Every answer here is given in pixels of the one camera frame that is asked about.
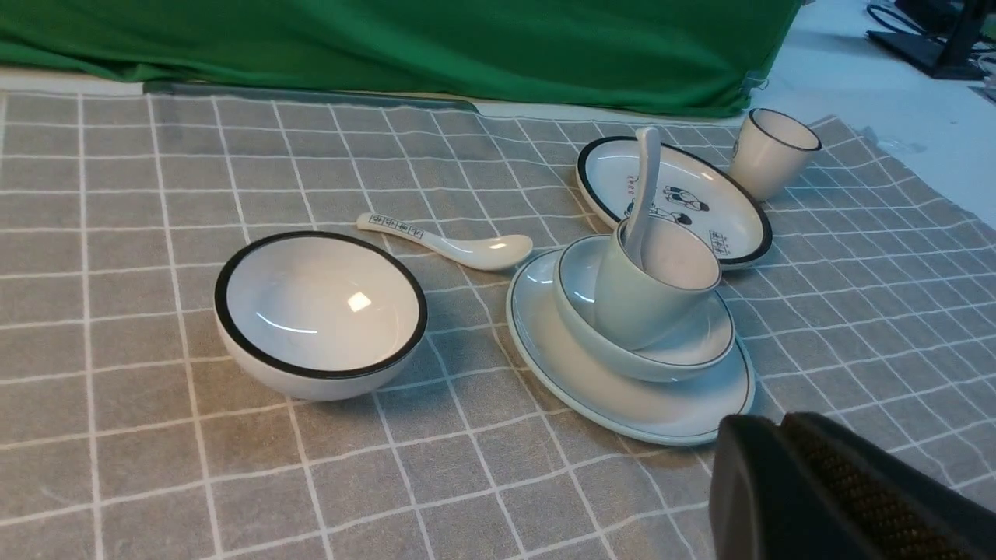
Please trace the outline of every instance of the dinner plate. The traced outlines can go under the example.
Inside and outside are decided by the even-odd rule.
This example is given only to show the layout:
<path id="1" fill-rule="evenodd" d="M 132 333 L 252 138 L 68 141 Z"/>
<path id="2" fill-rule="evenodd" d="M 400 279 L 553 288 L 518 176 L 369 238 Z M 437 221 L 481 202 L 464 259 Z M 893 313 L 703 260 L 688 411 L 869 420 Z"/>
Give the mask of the dinner plate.
<path id="1" fill-rule="evenodd" d="M 621 376 L 594 359 L 570 335 L 554 308 L 554 268 L 559 254 L 543 254 L 516 273 L 505 311 L 523 360 L 565 405 L 608 429 L 665 445 L 713 441 L 724 417 L 750 409 L 754 369 L 739 341 L 708 371 L 677 383 Z"/>
<path id="2" fill-rule="evenodd" d="M 632 209 L 639 171 L 633 137 L 595 140 L 578 155 L 585 201 L 610 227 Z M 771 248 L 771 224 L 742 186 L 707 161 L 660 145 L 660 173 L 650 214 L 679 223 L 712 247 L 724 270 L 749 266 Z"/>

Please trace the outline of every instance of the green backdrop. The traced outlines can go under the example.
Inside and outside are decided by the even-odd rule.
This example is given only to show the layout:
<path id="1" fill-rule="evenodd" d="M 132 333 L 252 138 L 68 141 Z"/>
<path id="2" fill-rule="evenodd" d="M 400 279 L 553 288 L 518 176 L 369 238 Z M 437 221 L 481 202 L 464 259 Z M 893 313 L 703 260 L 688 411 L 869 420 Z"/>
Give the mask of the green backdrop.
<path id="1" fill-rule="evenodd" d="M 0 61 L 120 81 L 726 117 L 799 0 L 0 0 Z"/>

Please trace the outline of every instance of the dishware set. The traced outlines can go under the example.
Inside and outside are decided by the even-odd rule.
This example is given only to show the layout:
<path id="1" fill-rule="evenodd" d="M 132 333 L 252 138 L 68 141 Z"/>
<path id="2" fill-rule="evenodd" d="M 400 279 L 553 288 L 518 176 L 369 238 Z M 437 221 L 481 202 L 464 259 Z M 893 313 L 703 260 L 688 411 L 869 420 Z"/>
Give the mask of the dishware set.
<path id="1" fill-rule="evenodd" d="M 715 288 L 724 270 L 770 248 L 757 200 L 777 193 L 820 147 L 805 126 L 767 110 L 745 121 L 730 174 L 661 143 L 653 128 L 586 146 L 579 186 L 613 233 L 533 258 L 506 299 L 512 340 L 540 383 L 589 420 L 637 439 L 715 439 L 720 420 L 746 412 L 755 391 Z M 524 235 L 445 239 L 375 213 L 361 214 L 356 227 L 480 270 L 514 267 L 533 249 Z M 246 373 L 319 401 L 368 393 L 398 375 L 428 316 L 400 262 L 322 231 L 273 235 L 238 251 L 219 274 L 214 304 L 222 342 Z"/>

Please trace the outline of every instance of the soup spoon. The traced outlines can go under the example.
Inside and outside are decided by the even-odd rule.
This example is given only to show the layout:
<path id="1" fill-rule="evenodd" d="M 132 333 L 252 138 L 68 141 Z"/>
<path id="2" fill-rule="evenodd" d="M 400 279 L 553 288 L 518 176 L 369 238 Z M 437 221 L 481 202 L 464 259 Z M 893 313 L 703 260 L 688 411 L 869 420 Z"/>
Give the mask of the soup spoon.
<path id="1" fill-rule="evenodd" d="M 650 207 L 657 193 L 657 173 L 660 171 L 660 132 L 655 127 L 640 129 L 636 131 L 636 141 L 639 143 L 639 178 L 622 248 L 633 264 L 643 268 L 643 238 L 652 219 Z"/>
<path id="2" fill-rule="evenodd" d="M 365 212 L 357 218 L 357 229 L 396 235 L 477 270 L 502 270 L 525 260 L 533 250 L 526 235 L 501 235 L 489 239 L 446 239 L 417 225 L 383 214 Z"/>

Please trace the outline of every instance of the gray tablecloth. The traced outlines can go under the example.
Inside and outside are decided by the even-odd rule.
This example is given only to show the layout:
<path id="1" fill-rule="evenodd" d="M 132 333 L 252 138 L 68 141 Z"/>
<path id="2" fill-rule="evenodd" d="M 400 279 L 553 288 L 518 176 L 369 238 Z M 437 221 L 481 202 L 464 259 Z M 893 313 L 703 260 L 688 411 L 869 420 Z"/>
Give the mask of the gray tablecloth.
<path id="1" fill-rule="evenodd" d="M 20 558 L 712 556 L 711 447 L 618 437 L 516 355 L 508 274 L 354 231 L 375 210 L 539 249 L 607 232 L 573 165 L 629 125 L 229 99 L 4 98 L 0 549 Z M 725 165 L 735 131 L 664 139 Z M 837 119 L 721 293 L 754 412 L 817 411 L 996 507 L 996 233 Z M 372 396 L 291 402 L 215 333 L 247 241 L 316 227 L 397 255 L 429 335 Z"/>

